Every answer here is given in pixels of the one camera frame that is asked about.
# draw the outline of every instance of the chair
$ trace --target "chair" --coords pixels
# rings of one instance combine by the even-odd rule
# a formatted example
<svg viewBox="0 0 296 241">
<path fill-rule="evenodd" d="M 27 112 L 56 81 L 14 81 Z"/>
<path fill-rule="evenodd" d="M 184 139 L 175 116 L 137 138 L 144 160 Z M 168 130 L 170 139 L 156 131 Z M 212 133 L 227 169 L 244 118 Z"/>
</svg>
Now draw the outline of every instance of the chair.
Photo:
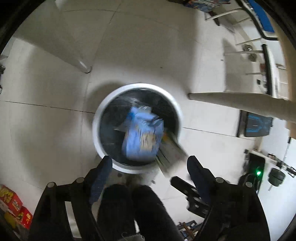
<svg viewBox="0 0 296 241">
<path fill-rule="evenodd" d="M 211 19 L 215 19 L 221 16 L 225 16 L 227 14 L 231 14 L 234 12 L 245 11 L 249 15 L 249 18 L 243 19 L 238 23 L 251 19 L 261 37 L 257 39 L 248 40 L 242 43 L 238 43 L 236 45 L 247 44 L 254 41 L 259 41 L 261 39 L 278 41 L 278 38 L 274 33 L 270 20 L 268 19 L 265 11 L 259 4 L 257 4 L 254 0 L 235 0 L 235 1 L 240 6 L 240 8 L 236 8 L 236 9 L 215 15 L 213 17 L 206 18 L 206 21 L 209 21 Z"/>
<path fill-rule="evenodd" d="M 267 92 L 266 94 L 271 95 L 274 98 L 279 97 L 279 71 L 276 66 L 272 52 L 266 44 L 261 45 L 262 50 L 248 50 L 248 51 L 237 51 L 224 53 L 224 55 L 232 54 L 250 54 L 250 53 L 261 53 L 264 56 L 266 72 L 256 72 L 256 73 L 246 73 L 246 75 L 257 75 L 262 74 L 266 75 L 267 81 Z"/>
<path fill-rule="evenodd" d="M 270 19 L 270 21 L 279 37 L 285 57 L 289 100 L 277 99 L 264 94 L 231 92 L 189 93 L 188 98 L 286 120 L 288 122 L 287 128 L 290 130 L 290 137 L 296 139 L 296 81 L 293 78 L 296 76 L 296 69 L 292 66 L 296 62 L 296 49 L 278 24 L 273 19 Z"/>
</svg>

